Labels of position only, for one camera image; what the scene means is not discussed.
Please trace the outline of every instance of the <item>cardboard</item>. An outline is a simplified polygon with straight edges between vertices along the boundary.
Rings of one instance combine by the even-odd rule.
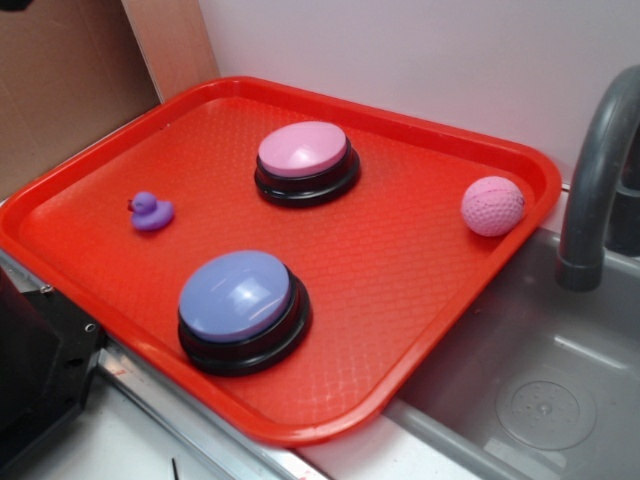
[[[0,199],[159,103],[120,0],[0,12]]]

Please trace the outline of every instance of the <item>white wall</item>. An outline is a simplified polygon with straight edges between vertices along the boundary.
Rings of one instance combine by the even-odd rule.
[[[200,0],[221,74],[250,75],[537,148],[569,181],[637,0]]]

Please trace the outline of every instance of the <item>tray rim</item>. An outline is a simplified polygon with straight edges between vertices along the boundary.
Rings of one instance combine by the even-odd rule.
[[[109,305],[97,301],[90,292],[65,278],[62,272],[56,270],[55,265],[31,253],[19,242],[18,233],[21,220],[26,218],[31,210],[57,195],[79,178],[83,178],[108,163],[119,149],[124,150],[130,146],[129,138],[139,139],[140,135],[146,138],[157,129],[162,128],[167,123],[167,119],[174,120],[202,103],[229,97],[257,99],[265,92],[269,93],[268,101],[260,98],[261,103],[288,108],[296,112],[317,116],[324,121],[334,121],[343,126],[352,126],[374,133],[379,133],[384,129],[384,136],[388,138],[424,148],[427,148],[425,143],[435,139],[439,142],[439,148],[430,148],[431,150],[442,152],[441,149],[444,147],[452,147],[453,145],[456,147],[456,152],[446,151],[443,153],[460,156],[465,160],[470,160],[463,155],[464,150],[470,147],[474,151],[490,149],[502,152],[503,158],[497,160],[498,164],[477,160],[470,161],[502,168],[513,173],[531,185],[536,197],[535,204],[529,209],[527,216],[518,227],[504,237],[504,240],[489,255],[486,264],[481,269],[482,273],[476,272],[469,279],[467,285],[456,293],[456,296],[462,294],[469,300],[465,304],[451,305],[451,302],[447,303],[429,327],[413,341],[406,353],[360,403],[342,415],[317,424],[283,425],[274,423],[249,406],[238,404],[238,402],[221,409],[213,408],[212,404],[216,404],[216,402],[224,404],[229,400],[228,394],[222,388],[215,388],[211,384],[212,382],[204,382],[202,375],[195,369],[176,362],[175,356],[163,350],[160,342],[148,338],[147,341],[139,341],[141,333],[142,338],[146,336],[144,329],[125,321],[125,315]],[[513,162],[514,156],[526,161],[518,162],[516,165]],[[527,178],[535,178],[535,185],[527,181]],[[446,334],[448,328],[455,324],[455,320],[446,319],[452,316],[457,319],[464,313],[472,300],[533,233],[555,205],[560,191],[561,179],[557,167],[549,158],[531,147],[266,80],[252,77],[227,77],[204,82],[174,97],[167,103],[155,107],[14,193],[0,206],[0,248],[14,256],[18,262],[33,271],[38,277],[60,289],[90,314],[98,317],[98,313],[101,316],[108,315],[109,318],[117,318],[111,323],[117,321],[119,324],[117,331],[113,332],[118,341],[124,343],[127,348],[133,349],[137,355],[140,355],[178,385],[184,381],[188,381],[190,385],[201,385],[203,388],[189,391],[189,393],[241,431],[260,441],[295,447],[326,441],[379,414],[411,372]],[[432,330],[438,330],[438,334],[428,335]],[[133,336],[136,340],[133,342],[123,341],[123,338],[127,336],[129,338]],[[426,336],[429,337],[428,342],[425,342]],[[430,346],[425,348],[425,343],[429,343]],[[166,362],[172,365],[171,369],[166,368]],[[402,381],[391,381],[390,378],[401,378]]]

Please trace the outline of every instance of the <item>rubber duck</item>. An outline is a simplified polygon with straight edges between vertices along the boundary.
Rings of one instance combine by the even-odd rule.
[[[131,223],[137,230],[158,230],[173,219],[173,204],[158,200],[153,193],[139,192],[129,200]]]

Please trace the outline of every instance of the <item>plastic tray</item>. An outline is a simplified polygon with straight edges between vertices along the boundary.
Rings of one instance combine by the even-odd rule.
[[[260,141],[311,119],[344,129],[362,160],[359,183],[313,208],[261,200]],[[500,238],[472,233],[459,211],[466,188],[487,175],[513,180],[526,199],[524,219]],[[140,190],[174,202],[167,228],[132,228],[127,200]],[[0,210],[0,246],[241,431],[297,446],[379,413],[559,193],[555,166],[522,145],[228,78],[185,92],[26,186]],[[199,266],[240,249],[269,252],[295,272],[314,321],[282,363],[220,378],[182,351],[178,297]]]

